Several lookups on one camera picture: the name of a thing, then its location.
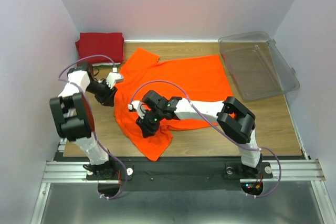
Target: orange towel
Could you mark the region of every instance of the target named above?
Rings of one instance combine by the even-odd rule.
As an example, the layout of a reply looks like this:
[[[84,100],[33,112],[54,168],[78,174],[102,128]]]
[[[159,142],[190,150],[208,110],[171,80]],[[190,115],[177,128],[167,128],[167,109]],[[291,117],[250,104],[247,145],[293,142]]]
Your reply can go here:
[[[158,160],[172,141],[169,130],[194,130],[209,125],[198,120],[162,120],[155,136],[143,138],[139,126],[135,124],[137,113],[129,112],[127,105],[135,90],[147,81],[167,80],[184,89],[191,100],[221,101],[232,96],[218,55],[198,58],[178,59],[158,62],[159,56],[139,48],[121,67],[124,82],[117,84],[115,95],[115,119],[122,132],[137,146],[147,158]],[[176,87],[167,83],[151,83],[143,87],[135,96],[141,100],[149,90],[170,99],[173,96],[184,97]]]

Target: wooden table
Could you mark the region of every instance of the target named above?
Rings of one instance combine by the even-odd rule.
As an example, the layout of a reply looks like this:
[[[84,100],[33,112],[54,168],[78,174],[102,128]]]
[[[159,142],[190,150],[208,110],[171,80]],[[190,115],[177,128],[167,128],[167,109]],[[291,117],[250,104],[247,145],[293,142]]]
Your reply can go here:
[[[138,47],[160,56],[160,61],[219,54],[217,43],[126,43],[125,60]],[[224,66],[233,94],[242,101],[237,88]],[[101,69],[97,78],[105,78],[109,69]],[[144,156],[121,132],[114,117],[114,108],[101,106],[88,94],[93,109],[99,141],[116,156]],[[268,146],[277,155],[301,155],[283,95],[253,102],[243,102],[256,115],[258,146]],[[213,128],[173,131],[174,139],[162,156],[237,156],[238,148]],[[75,144],[67,143],[64,156],[85,156]]]

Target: reflective surface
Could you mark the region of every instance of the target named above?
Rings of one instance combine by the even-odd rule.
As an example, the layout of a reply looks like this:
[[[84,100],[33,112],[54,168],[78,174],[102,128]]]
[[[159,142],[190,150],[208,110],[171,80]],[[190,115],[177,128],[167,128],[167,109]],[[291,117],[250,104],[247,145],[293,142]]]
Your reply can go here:
[[[265,183],[268,190],[274,183]],[[282,182],[260,199],[241,192],[125,192],[106,201],[93,184],[54,184],[42,223],[323,223],[310,182]]]

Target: white wall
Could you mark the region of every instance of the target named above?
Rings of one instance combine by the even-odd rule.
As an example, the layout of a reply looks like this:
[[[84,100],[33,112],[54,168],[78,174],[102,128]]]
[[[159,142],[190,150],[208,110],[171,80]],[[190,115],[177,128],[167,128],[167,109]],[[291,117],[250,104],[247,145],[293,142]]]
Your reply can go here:
[[[275,40],[301,84],[287,95],[290,111],[336,206],[336,0],[295,0]]]
[[[126,39],[270,36],[294,0],[63,0],[79,31],[121,31]]]
[[[59,140],[49,99],[78,32],[61,0],[0,0],[0,223],[30,223]]]

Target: clear plastic container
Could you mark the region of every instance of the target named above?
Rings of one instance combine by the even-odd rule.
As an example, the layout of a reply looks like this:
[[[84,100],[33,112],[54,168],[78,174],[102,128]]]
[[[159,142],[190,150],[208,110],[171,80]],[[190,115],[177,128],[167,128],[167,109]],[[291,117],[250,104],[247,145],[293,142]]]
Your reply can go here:
[[[227,36],[218,40],[221,55],[245,101],[285,94],[300,87],[267,33]]]

